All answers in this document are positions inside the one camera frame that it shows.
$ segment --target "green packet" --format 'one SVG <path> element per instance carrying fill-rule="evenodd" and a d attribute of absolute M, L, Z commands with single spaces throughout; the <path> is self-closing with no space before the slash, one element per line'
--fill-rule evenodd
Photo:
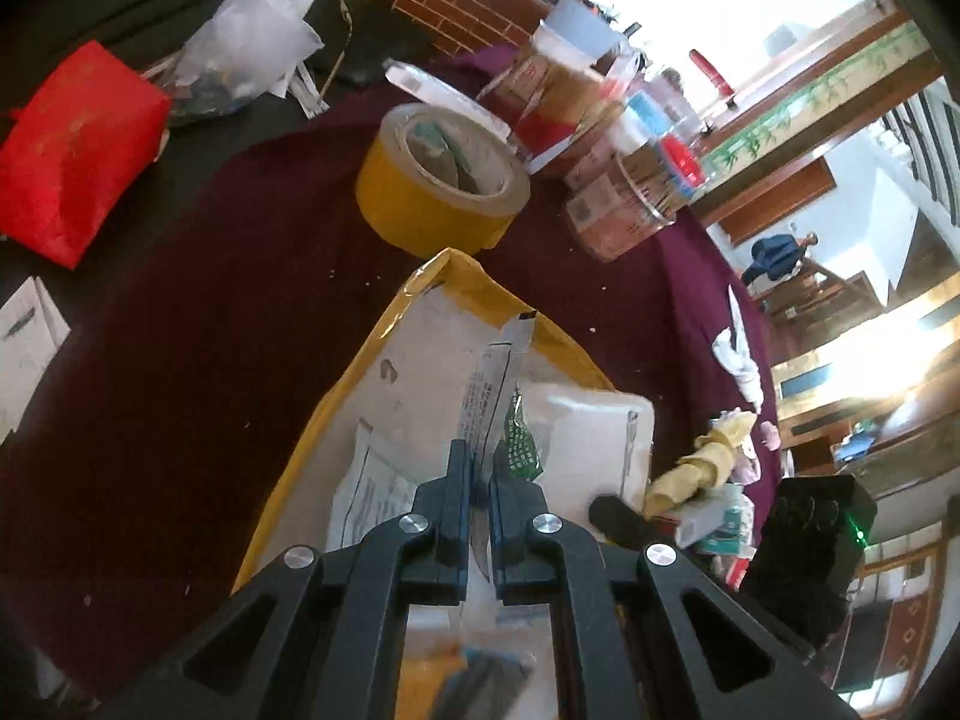
<path fill-rule="evenodd" d="M 517 479 L 532 481 L 544 472 L 536 451 L 534 436 L 523 421 L 523 397 L 520 385 L 514 387 L 510 408 L 503 426 L 507 442 L 507 465 Z"/>

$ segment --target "black device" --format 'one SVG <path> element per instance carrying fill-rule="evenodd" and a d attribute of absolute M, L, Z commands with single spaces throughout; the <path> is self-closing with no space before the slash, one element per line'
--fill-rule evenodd
<path fill-rule="evenodd" d="M 407 608 L 466 598 L 471 493 L 453 442 L 409 514 L 347 549 L 286 550 L 96 717 L 392 718 Z M 488 523 L 497 597 L 550 605 L 560 717 L 858 717 L 670 544 L 598 544 L 502 459 Z"/>
<path fill-rule="evenodd" d="M 853 476 L 784 479 L 740 591 L 821 649 L 847 616 L 847 588 L 876 516 Z"/>

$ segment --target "green leaf pattern border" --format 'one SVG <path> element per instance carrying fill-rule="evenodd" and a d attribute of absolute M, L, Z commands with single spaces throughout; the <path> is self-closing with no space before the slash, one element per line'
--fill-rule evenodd
<path fill-rule="evenodd" d="M 920 28 L 907 22 L 814 79 L 703 157 L 707 174 L 712 175 L 707 191 L 774 151 L 928 48 Z"/>

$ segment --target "silver screw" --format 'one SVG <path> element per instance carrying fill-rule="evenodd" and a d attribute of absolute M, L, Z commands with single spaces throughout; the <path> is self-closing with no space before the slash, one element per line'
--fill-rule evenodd
<path fill-rule="evenodd" d="M 400 530 L 403 533 L 423 533 L 430 527 L 430 520 L 422 514 L 405 514 L 400 517 Z"/>
<path fill-rule="evenodd" d="M 653 565 L 673 565 L 677 560 L 677 550 L 669 544 L 651 544 L 647 547 L 647 560 Z"/>
<path fill-rule="evenodd" d="M 313 550 L 310 547 L 290 547 L 283 553 L 283 562 L 290 568 L 306 568 L 313 562 Z"/>
<path fill-rule="evenodd" d="M 541 533 L 557 533 L 563 528 L 563 520 L 555 514 L 538 514 L 534 517 L 534 527 Z"/>

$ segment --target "red lid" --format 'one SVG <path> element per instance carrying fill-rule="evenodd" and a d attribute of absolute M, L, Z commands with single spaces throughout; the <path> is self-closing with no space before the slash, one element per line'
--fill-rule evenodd
<path fill-rule="evenodd" d="M 664 138 L 659 142 L 659 146 L 662 153 L 673 163 L 672 167 L 691 186 L 702 186 L 704 181 L 707 180 L 697 158 L 676 135 L 664 135 Z"/>

